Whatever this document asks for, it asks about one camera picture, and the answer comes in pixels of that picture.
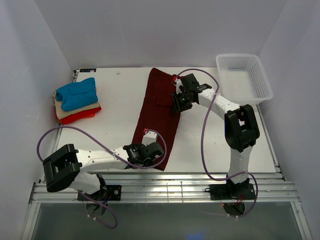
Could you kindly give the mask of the dark red t shirt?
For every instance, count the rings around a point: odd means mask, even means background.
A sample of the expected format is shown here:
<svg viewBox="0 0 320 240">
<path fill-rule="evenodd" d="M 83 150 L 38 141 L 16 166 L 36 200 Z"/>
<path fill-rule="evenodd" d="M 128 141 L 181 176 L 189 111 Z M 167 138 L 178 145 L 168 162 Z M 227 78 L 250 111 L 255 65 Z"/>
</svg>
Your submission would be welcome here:
<svg viewBox="0 0 320 240">
<path fill-rule="evenodd" d="M 155 130 L 161 134 L 166 143 L 167 155 L 164 161 L 156 167 L 160 171 L 164 171 L 168 164 L 181 116 L 180 113 L 172 110 L 171 94 L 176 92 L 176 86 L 173 84 L 174 77 L 157 68 L 151 69 L 132 139 L 133 144 L 141 143 L 145 129 Z"/>
</svg>

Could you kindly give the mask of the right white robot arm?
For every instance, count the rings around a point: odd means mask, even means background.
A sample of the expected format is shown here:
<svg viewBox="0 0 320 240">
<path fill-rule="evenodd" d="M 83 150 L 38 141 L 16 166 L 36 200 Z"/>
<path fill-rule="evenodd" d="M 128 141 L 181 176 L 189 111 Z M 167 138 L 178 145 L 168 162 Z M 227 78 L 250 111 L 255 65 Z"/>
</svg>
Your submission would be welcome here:
<svg viewBox="0 0 320 240">
<path fill-rule="evenodd" d="M 221 96 L 217 88 L 212 88 L 207 83 L 199 84 L 192 73 L 183 77 L 175 76 L 173 83 L 176 90 L 171 98 L 176 112 L 189 110 L 194 103 L 207 108 L 200 137 L 203 164 L 206 163 L 204 138 L 209 114 L 213 112 L 224 121 L 224 138 L 230 148 L 230 165 L 224 178 L 227 183 L 225 191 L 230 198 L 237 199 L 244 193 L 244 185 L 249 183 L 250 154 L 260 137 L 253 107 L 231 102 Z"/>
</svg>

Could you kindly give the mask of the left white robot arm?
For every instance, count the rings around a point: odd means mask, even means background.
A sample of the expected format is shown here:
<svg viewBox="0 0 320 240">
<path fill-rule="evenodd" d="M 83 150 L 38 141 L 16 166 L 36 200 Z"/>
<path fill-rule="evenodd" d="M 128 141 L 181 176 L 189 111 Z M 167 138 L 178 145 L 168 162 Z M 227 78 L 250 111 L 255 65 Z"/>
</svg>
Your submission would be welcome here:
<svg viewBox="0 0 320 240">
<path fill-rule="evenodd" d="M 49 193 L 72 188 L 100 200 L 106 183 L 94 171 L 146 168 L 155 164 L 165 151 L 158 142 L 130 144 L 113 150 L 81 150 L 66 144 L 44 159 L 42 165 Z"/>
</svg>

